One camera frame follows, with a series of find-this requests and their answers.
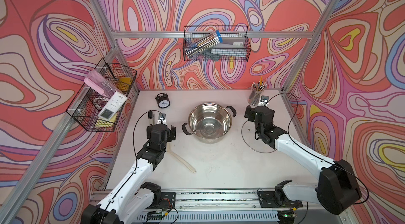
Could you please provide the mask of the beige plastic ladle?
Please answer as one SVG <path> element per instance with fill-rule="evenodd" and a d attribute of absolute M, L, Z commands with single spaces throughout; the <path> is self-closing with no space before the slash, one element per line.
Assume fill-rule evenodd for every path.
<path fill-rule="evenodd" d="M 197 170 L 190 164 L 188 163 L 185 159 L 183 159 L 181 156 L 176 154 L 171 147 L 171 143 L 167 144 L 167 152 L 172 155 L 177 161 L 179 161 L 181 164 L 183 164 L 190 172 L 196 174 Z"/>

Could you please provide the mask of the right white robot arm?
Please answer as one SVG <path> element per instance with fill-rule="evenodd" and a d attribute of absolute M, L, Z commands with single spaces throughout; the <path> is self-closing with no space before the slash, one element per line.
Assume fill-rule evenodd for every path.
<path fill-rule="evenodd" d="M 296 141 L 288 131 L 274 124 L 274 114 L 274 110 L 266 106 L 247 106 L 244 116 L 254 123 L 256 140 L 288 155 L 317 179 L 316 183 L 303 184 L 282 181 L 273 191 L 275 203 L 289 207 L 292 201 L 311 202 L 334 215 L 358 203 L 362 192 L 352 166 L 345 160 L 328 158 Z"/>

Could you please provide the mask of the glass pot lid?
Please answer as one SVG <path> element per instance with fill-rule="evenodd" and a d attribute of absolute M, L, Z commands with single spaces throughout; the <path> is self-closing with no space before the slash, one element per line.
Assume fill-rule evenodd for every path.
<path fill-rule="evenodd" d="M 242 140 L 253 151 L 261 154 L 270 154 L 275 152 L 270 146 L 263 143 L 260 139 L 256 140 L 254 123 L 245 121 L 241 128 Z"/>

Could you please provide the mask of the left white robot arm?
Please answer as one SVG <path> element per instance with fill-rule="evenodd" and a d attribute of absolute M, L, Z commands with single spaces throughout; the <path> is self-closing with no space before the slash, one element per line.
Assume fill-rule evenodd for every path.
<path fill-rule="evenodd" d="M 176 139 L 176 127 L 155 124 L 147 127 L 148 141 L 137 153 L 136 160 L 118 185 L 97 205 L 88 205 L 82 224 L 131 224 L 160 197 L 160 186 L 146 179 L 161 163 L 167 143 Z"/>

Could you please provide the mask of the stainless steel pot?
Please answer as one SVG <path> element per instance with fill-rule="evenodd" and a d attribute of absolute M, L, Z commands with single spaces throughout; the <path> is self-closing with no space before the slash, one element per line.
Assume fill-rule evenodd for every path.
<path fill-rule="evenodd" d="M 193 135 L 205 144 L 215 144 L 231 129 L 232 119 L 236 115 L 237 111 L 233 106 L 203 103 L 193 108 L 181 128 L 187 136 Z"/>

